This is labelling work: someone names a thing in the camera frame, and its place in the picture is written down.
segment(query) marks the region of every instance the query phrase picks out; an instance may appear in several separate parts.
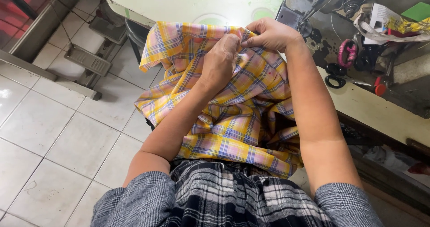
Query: person's right hand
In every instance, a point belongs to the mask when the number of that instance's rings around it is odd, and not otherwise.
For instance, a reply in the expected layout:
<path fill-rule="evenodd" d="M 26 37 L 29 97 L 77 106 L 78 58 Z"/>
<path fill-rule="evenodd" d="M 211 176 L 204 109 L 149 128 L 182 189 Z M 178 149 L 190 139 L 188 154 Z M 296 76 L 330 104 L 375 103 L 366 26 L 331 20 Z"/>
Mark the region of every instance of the person's right hand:
<path fill-rule="evenodd" d="M 288 45 L 303 42 L 298 31 L 269 17 L 251 22 L 246 29 L 259 36 L 250 37 L 242 42 L 241 46 L 244 48 L 263 46 L 284 53 Z"/>

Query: cloth pile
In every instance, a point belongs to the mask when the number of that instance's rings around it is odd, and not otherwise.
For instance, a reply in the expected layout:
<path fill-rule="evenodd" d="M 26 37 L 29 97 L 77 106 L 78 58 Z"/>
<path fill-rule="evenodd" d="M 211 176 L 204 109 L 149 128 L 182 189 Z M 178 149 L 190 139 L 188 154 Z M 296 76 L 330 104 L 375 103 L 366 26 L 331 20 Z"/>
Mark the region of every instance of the cloth pile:
<path fill-rule="evenodd" d="M 166 72 L 135 105 L 155 127 L 194 86 L 205 54 L 228 33 L 242 41 L 256 36 L 236 26 L 157 22 L 152 27 L 139 68 L 146 72 L 161 63 Z M 286 62 L 275 51 L 240 47 L 231 81 L 199 115 L 178 156 L 251 163 L 288 178 L 303 166 L 293 120 Z"/>

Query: treadle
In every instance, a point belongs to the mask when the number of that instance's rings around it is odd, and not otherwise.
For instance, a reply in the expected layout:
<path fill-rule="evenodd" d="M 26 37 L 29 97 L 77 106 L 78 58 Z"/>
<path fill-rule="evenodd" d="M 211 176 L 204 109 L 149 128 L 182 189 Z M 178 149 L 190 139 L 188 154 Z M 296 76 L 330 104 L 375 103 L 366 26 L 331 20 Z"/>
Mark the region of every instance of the treadle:
<path fill-rule="evenodd" d="M 64 58 L 103 77 L 106 76 L 108 70 L 112 66 L 112 63 L 90 53 L 76 44 L 71 44 Z"/>
<path fill-rule="evenodd" d="M 97 16 L 94 17 L 93 21 L 91 21 L 89 28 L 98 33 L 100 36 L 106 37 L 111 42 L 117 43 L 118 45 L 124 44 L 127 38 L 127 28 L 125 25 L 115 27 L 110 22 Z"/>

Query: sewing machine pedal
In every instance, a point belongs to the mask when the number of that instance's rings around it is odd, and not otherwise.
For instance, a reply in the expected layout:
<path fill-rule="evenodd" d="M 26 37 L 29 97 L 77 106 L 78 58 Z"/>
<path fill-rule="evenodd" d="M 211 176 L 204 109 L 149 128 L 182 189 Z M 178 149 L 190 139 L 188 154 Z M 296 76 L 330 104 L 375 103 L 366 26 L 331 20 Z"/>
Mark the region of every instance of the sewing machine pedal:
<path fill-rule="evenodd" d="M 90 53 L 76 44 L 71 44 L 64 58 L 101 76 L 106 76 L 112 66 L 112 63 Z"/>

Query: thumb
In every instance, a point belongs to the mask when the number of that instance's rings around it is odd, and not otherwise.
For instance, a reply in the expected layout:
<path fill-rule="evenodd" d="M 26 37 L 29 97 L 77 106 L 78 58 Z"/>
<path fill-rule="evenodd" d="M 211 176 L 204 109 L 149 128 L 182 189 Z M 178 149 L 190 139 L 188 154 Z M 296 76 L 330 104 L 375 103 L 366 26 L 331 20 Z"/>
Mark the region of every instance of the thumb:
<path fill-rule="evenodd" d="M 263 42 L 264 42 L 264 38 L 262 35 L 253 36 L 251 38 L 248 38 L 248 40 L 244 41 L 243 43 L 241 43 L 241 46 L 244 48 L 261 46 L 263 45 Z"/>

